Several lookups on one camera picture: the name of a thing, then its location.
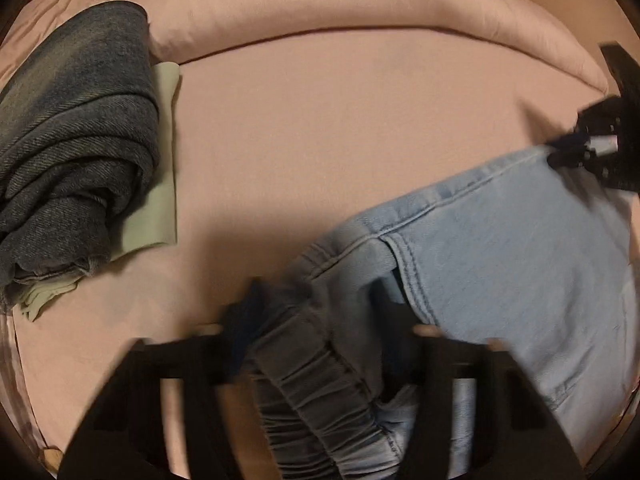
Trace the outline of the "pale green folded cloth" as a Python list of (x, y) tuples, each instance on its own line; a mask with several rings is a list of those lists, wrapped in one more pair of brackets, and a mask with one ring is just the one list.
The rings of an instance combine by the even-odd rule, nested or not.
[[(161, 62), (153, 66), (152, 72), (160, 106), (157, 130), (160, 163), (149, 192), (112, 229), (113, 261), (141, 249), (177, 243), (172, 103), (180, 81), (180, 67), (173, 62)], [(25, 318), (35, 321), (49, 302), (75, 290), (84, 277), (84, 274), (75, 272), (62, 278), (47, 278), (29, 285), (17, 296), (14, 304)]]

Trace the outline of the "pink duvet roll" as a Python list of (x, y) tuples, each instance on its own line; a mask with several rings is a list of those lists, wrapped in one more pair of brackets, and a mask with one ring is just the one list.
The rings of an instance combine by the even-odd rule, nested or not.
[[(110, 0), (32, 0), (1, 47), (9, 79), (58, 26)], [(148, 14), (152, 53), (186, 63), (299, 32), (371, 27), (444, 28), (503, 44), (599, 90), (605, 74), (572, 33), (529, 0), (127, 0)]]

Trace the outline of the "dark folded denim pants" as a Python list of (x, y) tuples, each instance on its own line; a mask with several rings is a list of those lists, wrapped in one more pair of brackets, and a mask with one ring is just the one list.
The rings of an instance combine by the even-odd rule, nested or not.
[(1, 307), (111, 258), (110, 231), (160, 162), (142, 6), (107, 1), (51, 32), (1, 91)]

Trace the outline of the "light blue denim pants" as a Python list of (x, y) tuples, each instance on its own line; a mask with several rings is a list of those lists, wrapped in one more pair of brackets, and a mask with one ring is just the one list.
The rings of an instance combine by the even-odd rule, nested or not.
[(416, 416), (386, 382), (384, 328), (406, 304), (448, 336), (504, 340), (582, 462), (639, 367), (630, 203), (543, 148), (378, 205), (311, 244), (268, 287), (247, 364), (285, 479), (389, 479)]

